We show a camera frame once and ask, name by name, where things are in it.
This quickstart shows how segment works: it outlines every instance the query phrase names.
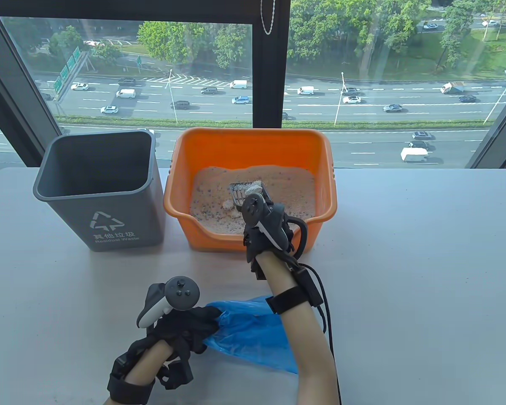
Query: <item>white table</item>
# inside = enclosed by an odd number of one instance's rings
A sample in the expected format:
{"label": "white table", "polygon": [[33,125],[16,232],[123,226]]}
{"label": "white table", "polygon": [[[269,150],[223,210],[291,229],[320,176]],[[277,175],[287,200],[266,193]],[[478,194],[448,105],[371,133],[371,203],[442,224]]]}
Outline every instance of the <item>white table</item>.
{"label": "white table", "polygon": [[[89,251],[33,197],[36,173],[0,172],[0,405],[102,403],[153,282],[191,276],[201,305],[268,293],[241,255],[191,251],[172,218],[162,247]],[[506,170],[336,179],[304,261],[328,293],[343,403],[506,404]],[[195,380],[151,403],[295,403],[293,375],[212,351],[191,363]]]}

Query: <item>green road sign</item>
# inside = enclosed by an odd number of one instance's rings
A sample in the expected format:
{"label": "green road sign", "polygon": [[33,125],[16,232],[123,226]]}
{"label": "green road sign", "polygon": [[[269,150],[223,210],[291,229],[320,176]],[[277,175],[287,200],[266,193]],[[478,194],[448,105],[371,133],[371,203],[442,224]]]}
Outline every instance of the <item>green road sign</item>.
{"label": "green road sign", "polygon": [[60,72],[60,77],[62,77],[62,80],[66,80],[67,77],[70,75],[70,72],[67,69],[67,66],[64,66],[64,69],[62,69],[62,72]]}
{"label": "green road sign", "polygon": [[56,93],[60,92],[60,89],[62,89],[63,85],[64,85],[64,83],[62,83],[62,78],[60,76],[58,76],[56,78],[55,83],[54,83],[54,91],[56,91]]}
{"label": "green road sign", "polygon": [[73,51],[73,57],[75,58],[75,62],[79,62],[79,59],[81,58],[81,51],[78,46]]}
{"label": "green road sign", "polygon": [[70,58],[67,60],[67,68],[71,72],[74,67],[75,67],[75,58],[73,56],[70,56]]}

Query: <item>plastic bag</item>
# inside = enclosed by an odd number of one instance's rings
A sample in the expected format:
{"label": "plastic bag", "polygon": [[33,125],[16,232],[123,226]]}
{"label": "plastic bag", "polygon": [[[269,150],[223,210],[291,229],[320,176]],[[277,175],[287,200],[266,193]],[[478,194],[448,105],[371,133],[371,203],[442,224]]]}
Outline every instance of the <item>plastic bag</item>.
{"label": "plastic bag", "polygon": [[209,303],[223,313],[220,330],[205,343],[221,353],[297,374],[281,318],[272,312],[265,298]]}

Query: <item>gray trash bin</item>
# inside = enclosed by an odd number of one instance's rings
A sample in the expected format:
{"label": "gray trash bin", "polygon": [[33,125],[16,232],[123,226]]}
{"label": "gray trash bin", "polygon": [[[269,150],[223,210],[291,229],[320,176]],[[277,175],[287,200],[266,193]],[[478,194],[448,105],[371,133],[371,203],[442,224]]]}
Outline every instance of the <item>gray trash bin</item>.
{"label": "gray trash bin", "polygon": [[93,251],[163,241],[163,188],[147,131],[62,135],[49,145],[34,195]]}

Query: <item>orange tub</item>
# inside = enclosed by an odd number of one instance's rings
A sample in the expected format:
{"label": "orange tub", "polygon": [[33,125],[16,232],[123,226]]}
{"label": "orange tub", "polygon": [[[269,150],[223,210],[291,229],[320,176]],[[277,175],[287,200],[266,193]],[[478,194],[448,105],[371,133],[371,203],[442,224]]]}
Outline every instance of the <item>orange tub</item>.
{"label": "orange tub", "polygon": [[[178,218],[193,249],[245,250],[242,235],[208,231],[189,214],[195,175],[210,166],[235,170],[263,165],[301,167],[315,176],[316,213],[305,220],[309,227],[306,251],[313,247],[322,223],[337,210],[334,160],[326,136],[315,130],[191,128],[176,141],[164,206],[170,216]],[[295,246],[299,234],[295,231]]]}

